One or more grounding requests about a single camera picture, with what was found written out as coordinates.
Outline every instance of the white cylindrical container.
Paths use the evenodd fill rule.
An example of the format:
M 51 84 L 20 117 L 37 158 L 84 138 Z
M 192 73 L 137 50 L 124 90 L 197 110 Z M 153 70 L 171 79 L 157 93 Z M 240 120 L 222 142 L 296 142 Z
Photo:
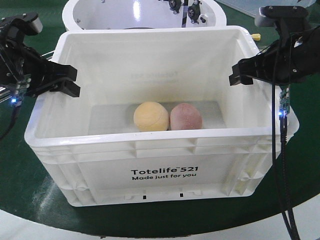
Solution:
M 179 13 L 174 13 L 164 0 L 69 0 L 64 6 L 62 20 L 68 31 L 181 28 L 187 10 L 182 3 Z M 187 16 L 185 27 L 226 24 L 226 15 L 215 1 L 201 0 L 198 21 L 191 23 Z

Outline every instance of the plastic storage box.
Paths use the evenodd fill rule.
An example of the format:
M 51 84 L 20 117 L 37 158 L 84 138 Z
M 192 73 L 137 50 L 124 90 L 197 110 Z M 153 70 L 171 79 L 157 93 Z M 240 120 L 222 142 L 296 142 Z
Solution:
M 238 26 L 64 33 L 52 60 L 80 97 L 39 96 L 25 140 L 73 206 L 249 196 L 272 164 L 271 86 L 228 76 L 257 52 Z M 145 101 L 192 103 L 203 129 L 138 132 Z

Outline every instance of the yellow ball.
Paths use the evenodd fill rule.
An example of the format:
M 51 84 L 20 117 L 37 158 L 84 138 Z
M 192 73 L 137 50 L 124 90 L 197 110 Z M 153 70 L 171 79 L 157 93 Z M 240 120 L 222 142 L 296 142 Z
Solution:
M 133 122 L 141 132 L 166 131 L 169 113 L 160 103 L 146 101 L 134 111 Z

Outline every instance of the cable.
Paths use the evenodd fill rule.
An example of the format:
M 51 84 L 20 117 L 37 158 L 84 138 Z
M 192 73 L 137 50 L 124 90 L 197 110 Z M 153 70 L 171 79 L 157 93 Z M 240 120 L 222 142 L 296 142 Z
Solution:
M 11 131 L 11 129 L 14 127 L 17 118 L 19 116 L 20 113 L 20 109 L 21 109 L 21 104 L 20 105 L 15 105 L 11 114 L 11 120 L 10 120 L 10 124 L 7 127 L 7 129 L 4 131 L 4 133 L 0 136 L 0 142 L 5 138 L 5 136 L 8 135 L 8 133 Z
M 282 196 L 280 191 L 280 181 L 277 173 L 277 158 L 276 158 L 276 73 L 277 73 L 277 64 L 280 55 L 282 39 L 280 38 L 277 45 L 276 57 L 274 61 L 273 67 L 273 75 L 272 75 L 272 165 L 274 171 L 275 178 L 275 186 L 278 195 L 279 206 L 281 210 L 281 214 L 287 228 L 287 231 L 292 240 L 300 240 L 294 213 L 290 200 L 290 191 L 289 184 L 287 178 L 287 163 L 286 163 L 286 143 L 287 143 L 287 113 L 285 112 L 280 116 L 280 142 L 281 142 L 281 160 L 282 160 L 282 180 L 284 184 L 284 199 L 285 205 L 288 212 L 288 216 L 286 214 L 286 209 L 282 203 Z
M 279 178 L 278 178 L 278 173 L 277 173 L 277 158 L 276 158 L 276 69 L 277 69 L 277 64 L 279 60 L 279 53 L 281 49 L 281 42 L 282 39 L 280 38 L 278 40 L 278 46 L 276 50 L 276 57 L 274 61 L 274 67 L 273 67 L 273 75 L 272 75 L 272 97 L 271 97 L 271 111 L 272 111 L 272 165 L 273 165 L 273 171 L 274 171 L 274 179 L 275 179 L 275 187 L 277 191 L 277 196 L 279 200 L 279 206 L 281 210 L 281 214 L 286 226 L 286 229 L 292 239 L 292 231 L 291 227 L 289 224 L 289 220 L 287 218 L 284 206 L 281 201 L 281 194 L 280 194 L 280 186 L 279 186 Z

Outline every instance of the ball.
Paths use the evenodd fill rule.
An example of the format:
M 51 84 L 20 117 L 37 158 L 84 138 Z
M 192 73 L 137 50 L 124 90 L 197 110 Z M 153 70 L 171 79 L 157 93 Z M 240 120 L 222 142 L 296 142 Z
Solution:
M 146 101 L 134 111 L 133 122 L 141 132 L 166 131 L 169 113 L 160 103 Z
M 202 128 L 200 112 L 189 103 L 180 103 L 170 113 L 171 130 L 192 130 Z

